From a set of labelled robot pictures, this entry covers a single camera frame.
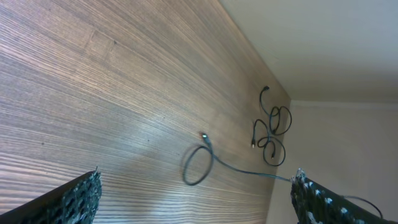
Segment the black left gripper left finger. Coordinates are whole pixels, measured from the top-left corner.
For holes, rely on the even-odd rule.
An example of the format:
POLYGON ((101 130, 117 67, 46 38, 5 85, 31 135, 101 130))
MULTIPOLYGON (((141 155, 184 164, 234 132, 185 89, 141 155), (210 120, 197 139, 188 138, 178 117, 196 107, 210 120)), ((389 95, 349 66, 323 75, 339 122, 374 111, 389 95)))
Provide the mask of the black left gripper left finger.
POLYGON ((101 173, 93 170, 3 213, 1 223, 92 223, 101 195, 101 173))

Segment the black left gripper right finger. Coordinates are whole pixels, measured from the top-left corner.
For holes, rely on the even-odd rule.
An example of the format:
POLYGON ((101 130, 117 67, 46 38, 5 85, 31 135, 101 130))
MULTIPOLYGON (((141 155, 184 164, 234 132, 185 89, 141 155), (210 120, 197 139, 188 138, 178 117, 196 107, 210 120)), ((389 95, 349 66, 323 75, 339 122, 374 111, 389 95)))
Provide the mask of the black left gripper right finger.
POLYGON ((309 179, 303 169, 298 169, 291 182, 290 196, 300 224, 397 224, 309 179))

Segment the black cable gold plug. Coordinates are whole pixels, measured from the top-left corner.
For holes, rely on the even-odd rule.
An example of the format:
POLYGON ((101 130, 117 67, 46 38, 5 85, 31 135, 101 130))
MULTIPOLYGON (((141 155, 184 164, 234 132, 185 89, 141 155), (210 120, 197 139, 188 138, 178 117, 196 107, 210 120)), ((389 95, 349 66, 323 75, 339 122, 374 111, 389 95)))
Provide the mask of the black cable gold plug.
POLYGON ((262 158, 264 162, 272 167, 279 167, 281 166, 286 158, 286 150, 281 140, 273 136, 268 128, 268 125, 261 119, 256 119, 253 122, 253 129, 252 129, 252 139, 251 139, 251 147, 254 148, 255 146, 262 148, 262 158), (260 139, 256 139, 256 128, 258 124, 262 124, 266 130, 266 135, 261 137, 260 139), (277 154, 277 145, 281 146, 282 150, 282 160, 280 162, 276 161, 276 154, 277 154), (267 149, 271 146, 272 152, 270 156, 267 156, 267 149))

